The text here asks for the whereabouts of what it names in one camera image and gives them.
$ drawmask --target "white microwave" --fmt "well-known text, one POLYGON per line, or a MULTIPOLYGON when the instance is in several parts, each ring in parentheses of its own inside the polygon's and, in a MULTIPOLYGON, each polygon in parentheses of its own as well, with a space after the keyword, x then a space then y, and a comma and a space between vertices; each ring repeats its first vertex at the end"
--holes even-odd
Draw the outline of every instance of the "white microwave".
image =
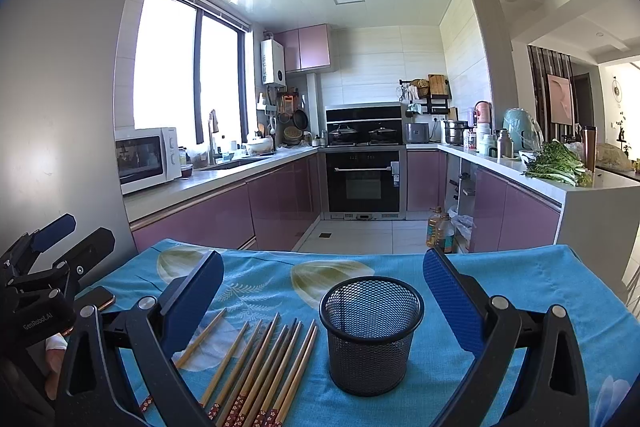
POLYGON ((123 194, 179 178, 175 127, 117 130, 116 159, 123 194))

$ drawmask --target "smartphone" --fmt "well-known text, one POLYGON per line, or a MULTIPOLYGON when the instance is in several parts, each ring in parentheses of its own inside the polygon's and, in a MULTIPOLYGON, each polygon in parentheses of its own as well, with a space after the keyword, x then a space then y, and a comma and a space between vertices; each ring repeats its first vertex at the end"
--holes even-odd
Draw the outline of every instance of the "smartphone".
MULTIPOLYGON (((74 311, 78 313, 82 308, 90 304, 98 308, 98 311, 102 311, 111 306, 115 301, 116 296, 113 293, 104 286, 98 286, 74 301, 74 311)), ((64 331, 62 336, 67 337, 71 331, 73 331, 73 328, 64 331)))

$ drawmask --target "white countertop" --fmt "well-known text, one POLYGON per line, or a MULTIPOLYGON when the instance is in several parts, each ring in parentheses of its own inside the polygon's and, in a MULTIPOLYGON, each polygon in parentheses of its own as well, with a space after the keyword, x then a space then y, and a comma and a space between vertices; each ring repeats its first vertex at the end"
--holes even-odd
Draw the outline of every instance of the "white countertop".
POLYGON ((249 165, 228 170, 193 171, 190 178, 178 178, 157 187, 127 194, 124 196, 127 217, 129 222, 133 223, 174 204, 182 203, 206 192, 217 190, 225 185, 239 182, 290 161, 309 156, 317 149, 316 147, 278 149, 273 156, 267 156, 263 160, 249 165))
POLYGON ((464 150, 462 147, 454 145, 446 145, 444 143, 425 143, 425 144, 408 144, 408 151, 412 150, 441 150, 462 159, 475 163, 485 169, 496 172, 505 178, 508 178, 524 187, 530 188, 547 198, 564 203, 568 192, 578 192, 584 190, 608 190, 612 188, 635 187, 640 189, 640 183, 633 181, 624 176, 613 174, 612 172, 596 169, 593 187, 572 187, 571 185, 553 181, 541 180, 538 178, 527 178, 523 172, 526 171, 521 161, 508 160, 506 158, 490 158, 481 156, 476 152, 464 150))

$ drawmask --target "black mesh pen holder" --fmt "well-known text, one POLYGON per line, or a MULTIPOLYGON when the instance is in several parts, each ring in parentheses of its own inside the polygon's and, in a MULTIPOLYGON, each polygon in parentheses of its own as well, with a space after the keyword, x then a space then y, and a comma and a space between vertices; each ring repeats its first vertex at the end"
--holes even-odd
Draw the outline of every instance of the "black mesh pen holder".
POLYGON ((391 277, 356 277, 331 288, 319 312, 327 329, 329 372, 341 390, 377 396, 402 381, 424 316, 413 287, 391 277))

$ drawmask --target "oven handle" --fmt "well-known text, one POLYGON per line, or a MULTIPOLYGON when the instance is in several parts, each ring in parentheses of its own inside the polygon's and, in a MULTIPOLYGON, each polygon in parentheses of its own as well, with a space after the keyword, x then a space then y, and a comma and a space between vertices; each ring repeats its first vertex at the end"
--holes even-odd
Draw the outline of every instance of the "oven handle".
POLYGON ((336 172, 362 172, 362 171, 390 171, 391 167, 383 167, 380 169, 338 169, 334 167, 334 171, 336 172))

